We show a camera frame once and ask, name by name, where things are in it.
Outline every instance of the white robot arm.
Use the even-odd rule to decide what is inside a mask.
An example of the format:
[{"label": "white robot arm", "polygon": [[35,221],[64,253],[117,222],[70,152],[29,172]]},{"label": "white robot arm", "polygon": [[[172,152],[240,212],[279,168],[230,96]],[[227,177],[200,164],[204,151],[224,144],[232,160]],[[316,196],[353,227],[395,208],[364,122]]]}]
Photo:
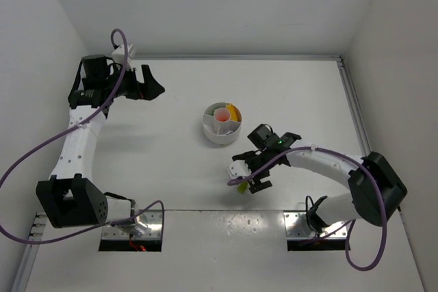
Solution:
[{"label": "white robot arm", "polygon": [[[335,222],[355,219],[365,219],[373,225],[381,226],[375,191],[362,171],[349,161],[316,150],[311,142],[302,140],[299,135],[286,133],[279,137],[268,127],[261,124],[248,136],[258,148],[257,152],[245,152],[233,157],[234,162],[227,168],[232,179],[229,185],[237,185],[245,181],[245,177],[259,171],[248,180],[250,192],[256,193],[272,186],[270,181],[262,180],[269,176],[269,170],[276,164],[311,170],[337,181],[350,191],[335,197],[322,196],[315,202],[303,222],[310,226],[308,229],[321,232]],[[287,152],[290,148],[306,149]],[[406,196],[406,187],[382,155],[371,152],[366,157],[348,157],[364,165],[378,182],[389,219]]]},{"label": "white robot arm", "polygon": [[[97,225],[107,219],[107,198],[92,183],[92,160],[97,137],[108,117],[112,101],[89,122],[83,121],[107,102],[115,88],[121,72],[122,57],[118,56],[121,48],[114,51],[113,58],[104,55],[85,56],[79,65],[75,83],[68,96],[68,127],[79,125],[79,128],[66,136],[49,180],[40,181],[36,188],[36,195],[53,227]],[[109,59],[113,61],[110,65],[107,63]],[[85,71],[83,79],[82,66]],[[164,88],[153,78],[149,66],[142,65],[142,74],[144,83],[137,81],[135,70],[128,65],[114,98],[124,96],[133,100],[151,101],[164,92]]]}]

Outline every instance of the white table surface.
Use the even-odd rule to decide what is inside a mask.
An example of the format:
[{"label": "white table surface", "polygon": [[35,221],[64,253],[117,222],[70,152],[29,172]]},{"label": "white table surface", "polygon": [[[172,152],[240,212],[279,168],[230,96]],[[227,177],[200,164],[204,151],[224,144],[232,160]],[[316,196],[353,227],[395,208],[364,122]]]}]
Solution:
[{"label": "white table surface", "polygon": [[[321,146],[360,155],[361,150],[335,61],[161,60],[149,64],[166,92],[154,101],[116,99],[99,136],[93,183],[102,191],[156,199],[167,209],[296,209],[345,189],[322,176],[284,166],[271,187],[240,195],[228,187],[231,157],[255,147],[246,136],[261,123]],[[228,146],[212,144],[201,119],[213,103],[242,113],[242,132]]]},{"label": "white table surface", "polygon": [[[137,61],[140,66],[146,62]],[[389,221],[382,262],[371,272],[344,252],[287,252],[281,210],[302,209],[345,189],[293,168],[272,170],[273,187],[238,194],[224,171],[231,156],[252,150],[258,124],[350,154],[358,139],[336,62],[149,60],[166,93],[152,102],[116,100],[93,166],[94,183],[141,204],[167,209],[162,252],[97,252],[100,230],[39,248],[27,292],[50,291],[422,291],[398,213]],[[230,146],[203,136],[203,110],[231,102],[243,116]],[[46,227],[44,239],[76,228]],[[380,229],[359,221],[353,260],[374,257]]]}]

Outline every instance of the white bowl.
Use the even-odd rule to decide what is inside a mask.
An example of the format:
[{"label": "white bowl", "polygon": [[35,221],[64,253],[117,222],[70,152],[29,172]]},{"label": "white bowl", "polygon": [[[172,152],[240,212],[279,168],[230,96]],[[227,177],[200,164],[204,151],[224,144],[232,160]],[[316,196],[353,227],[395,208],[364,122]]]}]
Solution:
[{"label": "white bowl", "polygon": [[226,107],[228,103],[215,103],[210,105],[203,114],[203,128],[204,134],[207,138],[219,145],[227,145],[234,142],[240,134],[240,128],[242,126],[242,115],[240,114],[239,109],[234,105],[234,108],[237,111],[237,115],[239,116],[240,121],[228,120],[227,122],[219,122],[220,124],[225,124],[228,127],[228,131],[223,133],[223,131],[215,130],[214,128],[214,120],[213,114],[215,110],[220,109],[221,107]]}]

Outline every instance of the yellow-green object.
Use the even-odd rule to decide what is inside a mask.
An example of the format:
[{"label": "yellow-green object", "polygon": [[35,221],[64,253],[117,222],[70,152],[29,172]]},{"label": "yellow-green object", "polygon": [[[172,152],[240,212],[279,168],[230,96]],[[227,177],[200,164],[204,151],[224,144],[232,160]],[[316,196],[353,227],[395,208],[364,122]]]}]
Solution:
[{"label": "yellow-green object", "polygon": [[233,104],[227,104],[227,109],[230,111],[232,121],[239,121],[239,116]]},{"label": "yellow-green object", "polygon": [[248,189],[248,182],[247,181],[240,183],[240,185],[237,187],[237,191],[241,194],[243,194],[247,189]]}]

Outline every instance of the black bracket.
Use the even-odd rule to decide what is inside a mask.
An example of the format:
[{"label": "black bracket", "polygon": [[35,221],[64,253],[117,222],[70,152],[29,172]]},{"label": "black bracket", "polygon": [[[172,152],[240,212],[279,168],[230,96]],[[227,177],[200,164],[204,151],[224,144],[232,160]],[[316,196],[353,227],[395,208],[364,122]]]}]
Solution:
[{"label": "black bracket", "polygon": [[[362,163],[377,182],[383,197],[385,212],[389,219],[407,195],[408,190],[382,154],[371,152]],[[357,169],[350,172],[348,179],[351,196],[357,213],[367,222],[382,226],[381,212],[376,192],[368,177]]]},{"label": "black bracket", "polygon": [[107,219],[107,198],[80,174],[71,179],[53,176],[40,181],[36,195],[55,228],[98,225]]},{"label": "black bracket", "polygon": [[[114,89],[120,74],[120,64],[107,64],[108,57],[104,55],[85,56],[81,60],[76,73],[75,83],[68,95],[68,102],[71,109],[80,105],[91,105],[93,108],[101,106]],[[81,67],[85,70],[86,77],[82,79],[83,90],[78,90],[81,81]],[[110,75],[110,66],[113,67],[113,74]],[[123,80],[114,96],[125,96],[133,100],[151,101],[165,92],[152,75],[149,65],[142,65],[144,83],[138,82],[135,70],[126,70]]]},{"label": "black bracket", "polygon": [[[251,172],[258,170],[271,159],[281,154],[296,141],[300,140],[301,136],[294,133],[285,133],[279,137],[274,133],[266,124],[260,124],[253,132],[248,135],[248,139],[254,144],[258,151],[249,151],[232,157],[233,161],[243,160],[248,165]],[[263,172],[260,172],[256,177],[249,181],[249,191],[254,194],[263,189],[272,186],[270,181],[261,181],[268,178],[269,170],[277,164],[284,164],[290,167],[287,157],[281,157],[278,161],[275,161],[269,168],[266,168]]]}]

